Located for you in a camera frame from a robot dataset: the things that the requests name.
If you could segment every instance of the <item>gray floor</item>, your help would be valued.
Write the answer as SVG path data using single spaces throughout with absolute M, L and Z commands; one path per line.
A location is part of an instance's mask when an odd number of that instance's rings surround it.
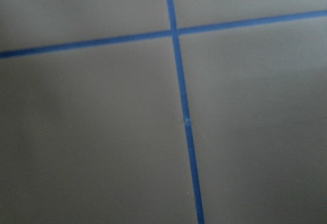
M 179 28 L 326 0 L 174 0 Z M 166 0 L 0 0 L 0 222 L 198 223 Z M 206 224 L 327 222 L 327 17 L 181 35 Z

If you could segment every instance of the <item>vertical blue line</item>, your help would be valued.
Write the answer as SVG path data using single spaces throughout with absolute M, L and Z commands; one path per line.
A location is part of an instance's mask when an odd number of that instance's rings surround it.
M 187 96 L 187 92 L 186 92 L 186 84 L 185 84 L 185 78 L 184 78 L 182 56 L 181 56 L 180 45 L 179 45 L 179 37 L 178 37 L 178 30 L 177 30 L 177 23 L 176 23 L 174 0 L 167 0 L 167 6 L 168 6 L 170 26 L 171 26 L 173 46 L 174 46 L 174 54 L 175 54 L 175 61 L 176 61 L 180 98 L 181 98 L 182 110 L 183 110 L 183 116 L 184 116 L 184 122 L 185 122 L 186 140 L 188 143 L 188 150 L 189 150 L 189 159 L 190 159 L 190 166 L 191 166 L 196 212 L 197 212 L 197 217 L 198 217 L 198 223 L 204 224 L 198 167 L 197 167 L 197 163 L 196 163 L 188 96 Z

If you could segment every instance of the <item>blue line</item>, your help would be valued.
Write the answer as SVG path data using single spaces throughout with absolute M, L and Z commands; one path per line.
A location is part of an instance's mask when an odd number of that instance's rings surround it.
M 308 18 L 315 18 L 315 17 L 323 17 L 323 16 L 327 16 L 327 10 L 295 13 L 295 14 L 288 14 L 288 15 L 281 15 L 281 16 L 271 16 L 271 17 L 263 17 L 263 18 L 256 18 L 256 19 L 216 23 L 216 24 L 203 25 L 197 27 L 182 28 L 179 29 L 179 34 L 183 34 L 183 35 L 195 34 L 195 33 L 208 32 L 208 31 L 256 26 L 256 25 L 270 24 L 275 22 L 293 21 L 293 20 L 301 20 L 301 19 L 308 19 Z
M 171 31 L 158 31 L 158 32 L 151 32 L 151 33 L 142 33 L 142 34 L 135 34 L 135 35 L 126 35 L 126 36 L 118 36 L 118 37 L 111 37 L 105 39 L 96 39 L 96 40 L 86 40 L 80 42 L 73 42 L 67 44 L 56 44 L 56 45 L 48 45 L 48 46 L 41 46 L 41 47 L 34 47 L 34 48 L 27 48 L 27 49 L 18 49 L 14 51 L 5 51 L 0 52 L 0 59 L 8 58 L 8 57 L 18 57 L 24 55 L 32 55 L 32 54 L 40 54 L 45 52 L 57 52 L 57 51 L 64 51 L 67 49 L 76 49 L 76 48 L 85 48 L 97 45 L 105 45 L 105 44 L 116 44 L 122 42 L 131 42 L 131 41 L 138 41 L 138 40 L 145 40 L 145 39 L 153 39 L 153 38 L 162 38 L 171 36 Z
M 173 39 L 174 54 L 175 54 L 175 60 L 176 60 L 176 69 L 177 69 L 177 76 L 178 76 L 180 98 L 181 98 L 182 110 L 183 110 L 183 116 L 184 116 L 184 122 L 185 122 L 186 140 L 188 143 L 188 150 L 189 150 L 189 160 L 190 160 L 190 166 L 191 166 L 191 174 L 192 174 L 192 182 L 193 182 L 193 190 L 194 190 L 197 218 L 198 218 L 199 224 L 204 224 L 202 199 L 201 199 L 200 183 L 199 183 L 199 176 L 198 176 L 198 167 L 197 167 L 197 163 L 196 163 L 188 96 L 187 96 L 187 92 L 186 92 L 186 84 L 185 84 L 185 78 L 184 78 L 182 56 L 181 56 L 180 45 L 179 45 L 178 29 L 177 29 L 175 8 L 174 8 L 174 0 L 167 0 L 167 6 L 168 6 L 168 12 L 169 12 L 170 26 L 171 26 L 171 31 L 172 31 L 172 39 Z

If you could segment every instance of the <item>horizontal blue line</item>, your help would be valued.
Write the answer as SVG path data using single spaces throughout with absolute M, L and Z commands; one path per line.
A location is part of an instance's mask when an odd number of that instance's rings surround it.
M 195 33 L 208 32 L 208 31 L 217 31 L 217 30 L 223 30 L 223 29 L 248 27 L 248 26 L 255 26 L 255 25 L 262 25 L 262 24 L 270 24 L 270 23 L 275 23 L 275 22 L 293 21 L 293 20 L 301 20 L 301 19 L 307 19 L 307 18 L 323 17 L 323 16 L 327 16 L 327 10 L 312 11 L 312 12 L 305 12 L 305 13 L 295 13 L 295 14 L 288 14 L 288 15 L 281 15 L 281 16 L 271 16 L 271 17 L 263 17 L 263 18 L 256 18 L 256 19 L 247 19 L 247 20 L 240 20 L 240 21 L 223 22 L 223 23 L 209 24 L 209 25 L 203 25 L 203 26 L 196 26 L 196 27 L 181 28 L 178 30 L 178 33 L 180 35 L 195 34 Z
M 48 46 L 33 47 L 33 48 L 27 48 L 27 49 L 18 49 L 18 50 L 13 50 L 13 51 L 0 52 L 0 59 L 8 58 L 8 57 L 18 57 L 18 56 L 25 56 L 25 55 L 32 55 L 32 54 L 40 54 L 40 53 L 46 53 L 46 52 L 64 51 L 67 49 L 84 48 L 84 47 L 91 47 L 91 46 L 97 46 L 97 45 L 116 44 L 116 43 L 122 43 L 122 42 L 131 42 L 131 41 L 138 41 L 138 40 L 145 40 L 145 39 L 162 38 L 162 37 L 167 37 L 167 36 L 171 36 L 171 30 L 151 32 L 151 33 L 142 33 L 142 34 L 135 34 L 135 35 L 117 36 L 117 37 L 111 37 L 111 38 L 105 38 L 105 39 L 86 40 L 86 41 L 66 43 L 66 44 L 48 45 Z

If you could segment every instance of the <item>blue grid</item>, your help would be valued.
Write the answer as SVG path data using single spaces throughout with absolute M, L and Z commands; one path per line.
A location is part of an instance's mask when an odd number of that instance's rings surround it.
M 205 222 L 204 222 L 204 215 L 203 215 L 203 208 L 202 208 L 201 191 L 200 191 L 198 169 L 196 163 L 196 154 L 195 154 L 195 148 L 193 142 L 191 117 L 190 117 L 188 97 L 186 92 L 186 84 L 185 84 L 183 64 L 182 64 L 182 56 L 181 56 L 181 50 L 179 44 L 179 36 L 186 35 L 186 34 L 196 34 L 202 32 L 225 30 L 231 28 L 257 26 L 257 25 L 277 23 L 277 22 L 294 21 L 294 20 L 301 20 L 301 19 L 308 19 L 308 18 L 327 17 L 327 10 L 286 14 L 280 16 L 262 17 L 262 18 L 255 18 L 255 19 L 246 19 L 246 20 L 208 24 L 208 25 L 187 27 L 187 28 L 178 28 L 176 15 L 175 15 L 174 0 L 167 0 L 167 6 L 169 12 L 170 26 L 171 26 L 170 30 L 140 33 L 134 35 L 124 35 L 124 36 L 95 39 L 95 40 L 86 40 L 86 41 L 71 42 L 71 43 L 64 43 L 64 44 L 39 46 L 33 48 L 17 49 L 13 51 L 4 51 L 4 52 L 0 52 L 0 59 L 48 53 L 48 52 L 65 51 L 68 49 L 86 48 L 86 47 L 92 47 L 98 45 L 109 45 L 109 44 L 116 44 L 116 43 L 123 43 L 123 42 L 154 39 L 154 38 L 172 37 L 176 69 L 178 75 L 178 85 L 179 85 L 182 111 L 184 117 L 185 133 L 186 133 L 186 139 L 187 139 L 188 151 L 189 151 L 189 160 L 190 160 L 190 167 L 191 167 L 191 174 L 192 174 L 192 181 L 193 181 L 193 190 L 194 190 L 197 218 L 199 224 L 204 224 Z

